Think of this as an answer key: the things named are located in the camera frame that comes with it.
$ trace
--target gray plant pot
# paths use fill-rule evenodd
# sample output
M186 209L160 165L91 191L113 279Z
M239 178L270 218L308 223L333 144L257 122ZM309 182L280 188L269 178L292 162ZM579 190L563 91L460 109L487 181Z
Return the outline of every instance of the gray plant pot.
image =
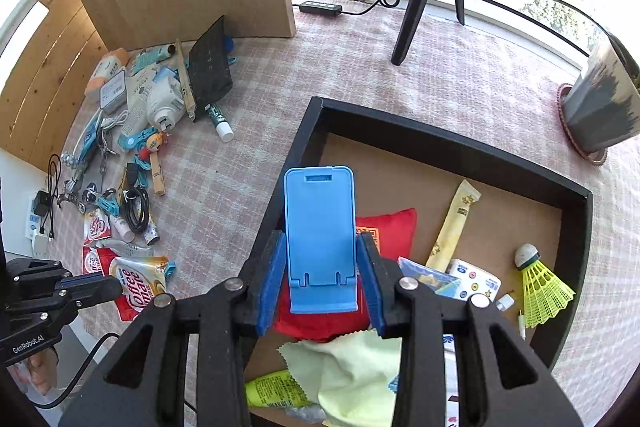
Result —
M591 154L640 133L638 65L613 35L601 39L562 102L564 120Z

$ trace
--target shuttlecock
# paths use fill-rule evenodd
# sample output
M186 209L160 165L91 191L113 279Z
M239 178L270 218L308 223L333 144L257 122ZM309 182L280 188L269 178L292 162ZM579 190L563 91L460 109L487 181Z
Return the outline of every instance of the shuttlecock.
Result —
M522 272L527 328L544 324L566 308L575 292L540 262L538 249L527 243L516 250L515 263Z

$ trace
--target metal screw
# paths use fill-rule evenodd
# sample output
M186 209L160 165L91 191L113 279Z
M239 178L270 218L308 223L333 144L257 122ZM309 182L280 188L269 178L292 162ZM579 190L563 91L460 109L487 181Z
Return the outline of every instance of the metal screw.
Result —
M402 277L400 287L405 290L415 290L418 287L418 282L413 277Z
M244 282L242 279L238 279L238 277L231 277L231 279L225 281L225 288L230 292L237 292L241 290L243 286Z
M469 297L469 300L471 301L471 304L473 304L473 306L475 306L476 308L486 308L489 304L491 304L489 297L487 297L483 293L474 293Z
M161 293L160 295L156 295L154 297L154 306L156 308L166 308L169 304L171 304L172 298L168 293Z

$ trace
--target plaid tablecloth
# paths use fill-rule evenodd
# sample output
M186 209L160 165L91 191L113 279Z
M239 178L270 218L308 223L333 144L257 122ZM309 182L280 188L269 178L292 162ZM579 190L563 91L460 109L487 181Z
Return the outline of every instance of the plaid tablecloth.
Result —
M238 273L311 96L439 126L593 192L586 281L554 376L585 424L594 425L640 361L640 140L610 149L602 168L588 165L571 149L556 114L556 89L573 82L571 74L469 26L424 16L405 62L393 66L402 15L381 7L330 20L296 12L293 39L237 40L234 88L220 102L235 139L223 144L210 121L185 120L162 153L166 195L152 197L152 207L158 250L178 265L169 290L177 298L193 296ZM93 111L82 106L67 148ZM117 184L119 172L110 164L108 185ZM56 216L56 229L50 255L80 273L82 219L69 204ZM112 303L82 317L96 337L127 325ZM190 358L187 396L193 399Z

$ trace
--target white wall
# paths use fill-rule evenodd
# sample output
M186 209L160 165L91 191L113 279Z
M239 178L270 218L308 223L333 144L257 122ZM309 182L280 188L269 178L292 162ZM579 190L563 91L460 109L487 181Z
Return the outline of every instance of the white wall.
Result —
M47 175L40 169L0 149L0 202L5 251L33 256L31 241L24 237L28 199L46 188L46 180Z

